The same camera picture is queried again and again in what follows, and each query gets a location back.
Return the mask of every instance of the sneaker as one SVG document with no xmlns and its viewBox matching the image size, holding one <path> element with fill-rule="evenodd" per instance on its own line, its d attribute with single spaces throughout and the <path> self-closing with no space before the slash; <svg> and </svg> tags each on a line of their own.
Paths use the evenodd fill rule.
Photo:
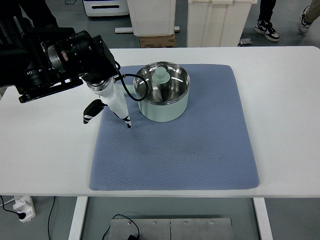
<svg viewBox="0 0 320 240">
<path fill-rule="evenodd" d="M 269 21 L 257 21 L 254 30 L 259 34 L 263 34 L 269 41 L 279 41 L 279 35 L 276 33 L 276 30 L 273 29 L 272 23 Z"/>
<path fill-rule="evenodd" d="M 306 23 L 305 22 L 305 17 L 306 17 L 306 14 L 309 10 L 309 6 L 307 6 L 301 13 L 300 15 L 300 20 L 301 20 L 301 23 L 300 23 L 300 31 L 303 32 L 303 33 L 306 33 L 309 31 L 309 28 L 311 26 L 311 23 Z"/>
</svg>

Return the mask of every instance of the stainless steel pot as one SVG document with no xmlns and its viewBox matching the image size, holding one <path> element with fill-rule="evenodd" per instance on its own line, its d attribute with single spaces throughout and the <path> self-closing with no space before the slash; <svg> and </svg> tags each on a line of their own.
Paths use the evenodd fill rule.
<svg viewBox="0 0 320 240">
<path fill-rule="evenodd" d="M 153 78 L 159 67 L 165 68 L 169 74 L 165 83 Z M 147 97 L 138 102 L 139 109 L 146 118 L 155 122 L 168 122 L 184 113 L 190 88 L 190 77 L 185 69 L 175 63 L 161 61 L 144 66 L 136 74 L 145 78 L 148 83 Z M 133 87 L 137 97 L 145 95 L 146 85 L 140 78 L 134 78 Z"/>
</svg>

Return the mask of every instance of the lid knob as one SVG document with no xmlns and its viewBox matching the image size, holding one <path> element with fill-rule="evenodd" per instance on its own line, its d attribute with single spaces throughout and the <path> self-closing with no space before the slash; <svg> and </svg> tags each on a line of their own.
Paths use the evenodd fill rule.
<svg viewBox="0 0 320 240">
<path fill-rule="evenodd" d="M 170 74 L 163 66 L 159 66 L 152 75 L 152 80 L 157 84 L 165 84 L 170 80 Z"/>
</svg>

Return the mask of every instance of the power cord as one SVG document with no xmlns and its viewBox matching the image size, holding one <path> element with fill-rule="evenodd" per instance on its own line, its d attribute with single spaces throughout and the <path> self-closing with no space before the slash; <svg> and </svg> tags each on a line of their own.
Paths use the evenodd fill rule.
<svg viewBox="0 0 320 240">
<path fill-rule="evenodd" d="M 8 203 L 11 203 L 12 201 L 14 201 L 15 199 L 14 198 L 12 198 L 11 200 L 9 200 L 9 201 L 6 201 L 5 203 L 4 203 L 4 205 L 6 205 L 6 204 L 8 204 Z"/>
<path fill-rule="evenodd" d="M 52 210 L 54 209 L 55 202 L 56 202 L 56 196 L 53 197 L 53 204 L 52 204 L 51 211 L 50 211 L 50 214 L 49 214 L 49 217 L 48 217 L 48 237 L 49 237 L 49 240 L 51 240 L 50 231 L 49 231 L 49 229 L 50 229 L 50 217 L 51 217 Z"/>
<path fill-rule="evenodd" d="M 147 80 L 145 80 L 142 76 L 139 76 L 139 75 L 136 75 L 136 74 L 131 74 L 131 73 L 121 74 L 120 71 L 119 71 L 120 68 L 121 68 L 120 64 L 119 64 L 118 62 L 116 62 L 116 61 L 114 61 L 114 62 L 115 62 L 115 65 L 116 65 L 116 67 L 117 67 L 117 70 L 116 70 L 116 71 L 118 72 L 118 75 L 119 75 L 119 77 L 116 77 L 116 78 L 115 78 L 115 81 L 118 81 L 118 80 L 121 81 L 124 90 L 126 91 L 126 93 L 128 94 L 128 96 L 129 96 L 131 99 L 133 99 L 134 101 L 136 101 L 136 102 L 141 102 L 141 101 L 145 100 L 146 97 L 148 96 L 148 93 L 149 93 L 149 86 L 148 86 Z M 125 78 L 125 77 L 135 77 L 135 78 L 139 78 L 139 79 L 141 79 L 141 80 L 144 82 L 144 84 L 145 84 L 145 93 L 144 93 L 144 96 L 143 96 L 143 97 L 141 97 L 141 98 L 135 98 L 134 96 L 132 96 L 132 94 L 129 92 L 129 90 L 128 90 L 126 84 L 125 84 L 125 81 L 124 81 L 124 78 Z"/>
<path fill-rule="evenodd" d="M 3 210 L 18 215 L 20 220 L 25 219 L 26 213 L 24 213 L 24 212 L 20 212 L 19 213 L 19 212 L 15 212 L 15 211 L 11 211 L 11 210 L 5 209 L 5 201 L 4 201 L 4 199 L 3 199 L 3 197 L 1 195 L 0 195 L 0 198 L 2 200 L 2 208 L 3 208 Z"/>
<path fill-rule="evenodd" d="M 136 237 L 133 236 L 133 235 L 130 235 L 129 238 L 128 238 L 128 240 L 138 240 L 138 239 L 140 238 L 140 230 L 139 230 L 139 227 L 137 226 L 137 224 L 136 224 L 134 221 L 132 221 L 129 217 L 127 217 L 127 216 L 125 216 L 125 215 L 122 215 L 122 214 L 116 214 L 116 215 L 113 216 L 112 219 L 115 219 L 115 217 L 117 217 L 117 216 L 122 216 L 122 217 L 124 217 L 124 218 L 126 218 L 126 219 L 129 219 L 131 222 L 133 222 L 133 224 L 134 224 L 134 225 L 136 226 L 136 228 L 138 229 L 138 235 L 137 235 Z M 109 225 L 108 229 L 107 229 L 106 232 L 104 233 L 104 235 L 103 235 L 103 237 L 102 237 L 102 240 L 105 239 L 105 236 L 107 235 L 110 227 L 111 227 L 111 224 Z"/>
</svg>

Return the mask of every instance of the cardboard box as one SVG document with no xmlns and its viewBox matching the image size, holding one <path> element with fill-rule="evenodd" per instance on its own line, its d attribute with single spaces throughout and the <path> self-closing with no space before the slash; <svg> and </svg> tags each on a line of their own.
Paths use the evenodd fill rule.
<svg viewBox="0 0 320 240">
<path fill-rule="evenodd" d="M 170 36 L 141 36 L 140 48 L 175 48 L 176 35 Z"/>
</svg>

